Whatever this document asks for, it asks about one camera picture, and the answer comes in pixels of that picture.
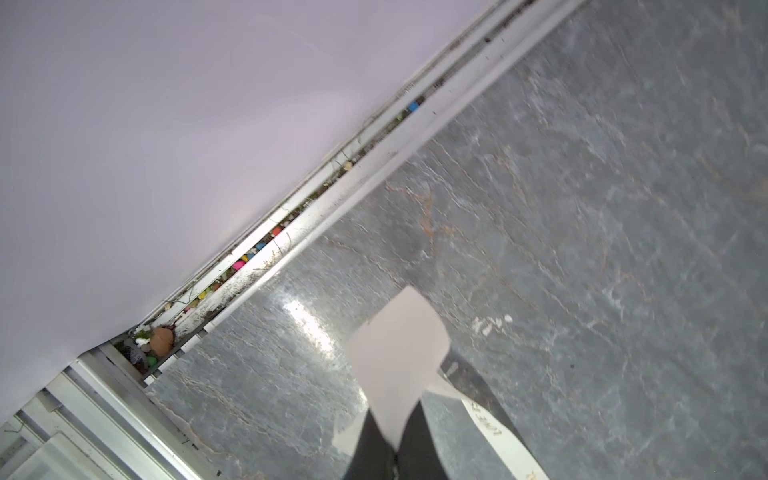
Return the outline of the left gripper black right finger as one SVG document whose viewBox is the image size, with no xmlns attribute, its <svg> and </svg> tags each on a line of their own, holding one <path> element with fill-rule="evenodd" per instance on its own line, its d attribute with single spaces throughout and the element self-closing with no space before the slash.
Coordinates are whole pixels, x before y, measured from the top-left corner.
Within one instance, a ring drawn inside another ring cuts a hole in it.
<svg viewBox="0 0 768 480">
<path fill-rule="evenodd" d="M 436 451 L 421 403 L 416 404 L 407 421 L 396 459 L 399 479 L 449 479 Z"/>
</svg>

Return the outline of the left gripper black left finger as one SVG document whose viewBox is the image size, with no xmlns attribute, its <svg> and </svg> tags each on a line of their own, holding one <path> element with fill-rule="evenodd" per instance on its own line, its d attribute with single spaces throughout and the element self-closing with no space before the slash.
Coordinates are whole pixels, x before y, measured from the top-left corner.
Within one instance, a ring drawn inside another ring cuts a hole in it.
<svg viewBox="0 0 768 480">
<path fill-rule="evenodd" d="M 354 455 L 344 480 L 393 480 L 395 452 L 381 435 L 370 412 L 366 413 Z"/>
</svg>

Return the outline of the white printed ribbon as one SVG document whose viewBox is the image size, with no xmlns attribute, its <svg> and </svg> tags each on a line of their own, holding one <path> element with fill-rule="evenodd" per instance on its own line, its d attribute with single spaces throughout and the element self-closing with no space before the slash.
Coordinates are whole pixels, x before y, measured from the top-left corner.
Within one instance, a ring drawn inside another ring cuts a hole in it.
<svg viewBox="0 0 768 480">
<path fill-rule="evenodd" d="M 440 373 L 449 349 L 450 338 L 437 311 L 414 287 L 405 287 L 349 340 L 346 357 L 368 408 L 335 434 L 335 448 L 352 460 L 366 413 L 370 412 L 395 452 L 394 479 L 399 479 L 396 454 L 405 426 L 423 394 L 431 392 L 462 404 L 514 478 L 546 478 L 545 470 L 512 429 Z"/>
</svg>

